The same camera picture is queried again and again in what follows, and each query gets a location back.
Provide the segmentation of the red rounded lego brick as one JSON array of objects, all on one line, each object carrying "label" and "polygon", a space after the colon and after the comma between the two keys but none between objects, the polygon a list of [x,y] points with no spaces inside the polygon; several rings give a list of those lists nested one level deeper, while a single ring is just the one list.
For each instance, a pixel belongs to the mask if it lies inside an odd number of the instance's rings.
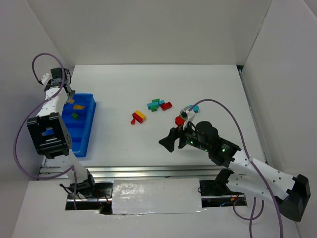
[{"label": "red rounded lego brick", "polygon": [[185,119],[182,118],[181,116],[177,116],[177,117],[175,118],[175,124],[176,124],[177,126],[183,125],[184,122],[185,122]]}]

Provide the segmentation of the yellow studded lego plate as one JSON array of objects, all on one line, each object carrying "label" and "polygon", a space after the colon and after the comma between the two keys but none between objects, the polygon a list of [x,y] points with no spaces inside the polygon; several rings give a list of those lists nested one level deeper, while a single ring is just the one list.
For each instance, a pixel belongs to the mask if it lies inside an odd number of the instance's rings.
[{"label": "yellow studded lego plate", "polygon": [[73,106],[73,109],[74,110],[84,110],[86,107],[85,106],[82,106],[82,105],[74,105]]}]

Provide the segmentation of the long red lego brick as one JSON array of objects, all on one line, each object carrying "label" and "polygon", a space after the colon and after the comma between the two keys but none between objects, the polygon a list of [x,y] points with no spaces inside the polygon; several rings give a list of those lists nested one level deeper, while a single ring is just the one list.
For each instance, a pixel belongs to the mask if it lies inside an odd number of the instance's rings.
[{"label": "long red lego brick", "polygon": [[132,114],[133,119],[135,119],[138,123],[143,123],[144,119],[139,116],[137,113]]}]

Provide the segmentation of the long yellow lego brick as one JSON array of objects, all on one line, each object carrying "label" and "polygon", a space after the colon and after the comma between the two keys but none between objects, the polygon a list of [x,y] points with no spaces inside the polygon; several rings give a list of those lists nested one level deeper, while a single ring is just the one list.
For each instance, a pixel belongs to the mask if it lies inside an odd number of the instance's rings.
[{"label": "long yellow lego brick", "polygon": [[144,121],[146,119],[146,116],[140,112],[139,110],[136,110],[135,113],[138,115],[138,117],[140,117],[142,119],[142,121]]}]

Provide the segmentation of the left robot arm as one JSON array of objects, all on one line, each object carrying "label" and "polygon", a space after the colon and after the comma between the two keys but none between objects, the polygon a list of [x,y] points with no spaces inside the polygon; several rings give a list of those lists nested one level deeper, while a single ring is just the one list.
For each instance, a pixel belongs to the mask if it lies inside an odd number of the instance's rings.
[{"label": "left robot arm", "polygon": [[45,102],[27,127],[38,154],[66,172],[67,191],[85,198],[95,192],[91,173],[79,162],[87,154],[96,102],[92,94],[77,94],[70,87],[67,69],[53,68],[42,76]]}]

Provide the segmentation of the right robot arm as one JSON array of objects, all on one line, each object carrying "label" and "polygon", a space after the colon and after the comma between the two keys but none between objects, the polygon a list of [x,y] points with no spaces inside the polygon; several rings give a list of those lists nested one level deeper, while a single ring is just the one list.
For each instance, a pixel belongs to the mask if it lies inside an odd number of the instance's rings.
[{"label": "right robot arm", "polygon": [[221,138],[218,130],[208,121],[171,128],[168,136],[161,139],[159,144],[173,152],[176,140],[179,141],[179,149],[186,145],[198,148],[207,152],[214,164],[223,167],[215,179],[219,192],[252,195],[276,205],[284,217],[301,221],[311,196],[307,177],[289,175],[247,157],[238,145]]}]

